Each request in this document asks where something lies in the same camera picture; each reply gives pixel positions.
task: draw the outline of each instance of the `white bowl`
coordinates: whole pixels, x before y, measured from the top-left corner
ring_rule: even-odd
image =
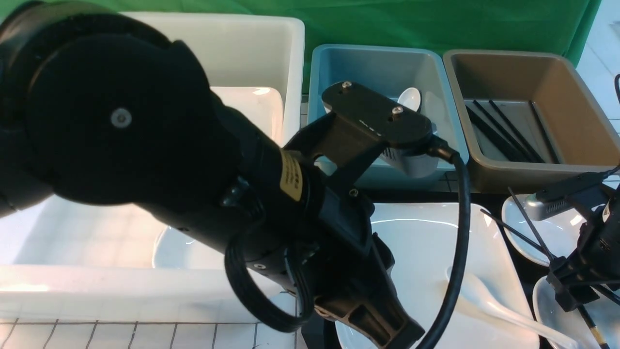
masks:
[[[517,199],[525,206],[525,198],[527,195],[517,195]],[[512,197],[509,197],[502,206],[502,220],[513,227],[519,233],[538,243],[536,236],[530,229],[525,218],[519,211]],[[579,228],[585,223],[585,219],[575,209],[568,210],[559,215],[555,215],[540,222],[533,222],[536,230],[540,234],[544,243],[549,247],[549,251],[555,256],[568,256],[577,247],[579,239]],[[549,266],[549,259],[537,249],[527,242],[523,241],[507,229],[506,235],[508,240],[525,258],[530,261],[542,265]]]

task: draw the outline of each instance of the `white plastic bin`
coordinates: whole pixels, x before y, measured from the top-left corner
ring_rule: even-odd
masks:
[[[211,86],[264,86],[284,100],[283,142],[299,130],[305,28],[294,18],[128,12],[198,57]]]
[[[282,141],[277,91],[212,91]],[[230,288],[222,254],[165,229],[134,205],[56,196],[0,219],[0,319],[255,322]],[[282,290],[250,273],[267,296]]]
[[[221,14],[128,15],[172,40],[183,40],[212,86],[244,87],[213,90],[274,141],[283,145],[299,130],[301,21]],[[256,117],[271,122],[253,120]],[[221,261],[192,268],[182,253],[175,253],[166,259],[170,268],[153,268],[165,228],[133,205],[92,207],[59,197],[0,219],[0,318],[256,322],[232,292]],[[282,291],[253,275],[267,296]]]

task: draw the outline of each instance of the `blue plastic bin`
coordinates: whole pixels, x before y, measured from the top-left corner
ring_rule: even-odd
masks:
[[[438,136],[447,140],[467,163],[469,153],[461,121],[441,57],[428,50],[359,45],[321,45],[312,53],[308,123],[325,115],[321,94],[341,81],[360,83],[393,100],[415,87],[422,93],[421,113],[436,123]],[[327,174],[336,170],[327,158],[317,165]],[[412,179],[377,159],[357,181],[363,188],[430,189],[454,166],[440,161],[436,171],[424,178]]]

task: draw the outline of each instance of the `brown plastic bin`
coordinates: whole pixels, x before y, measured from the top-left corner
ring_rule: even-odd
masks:
[[[620,160],[620,138],[575,68],[557,55],[531,52],[452,50],[443,56],[461,119],[474,187],[483,193],[533,193],[587,171],[613,168]],[[489,99],[547,163],[520,163],[505,157],[474,129],[466,105]],[[533,101],[559,164],[553,164],[528,101]],[[478,109],[472,107],[480,116]]]

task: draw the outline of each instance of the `yellow label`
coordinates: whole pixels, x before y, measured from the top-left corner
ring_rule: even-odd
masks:
[[[301,200],[304,179],[301,176],[301,167],[289,153],[280,149],[282,154],[282,177],[280,178],[280,189],[290,196],[293,200]]]

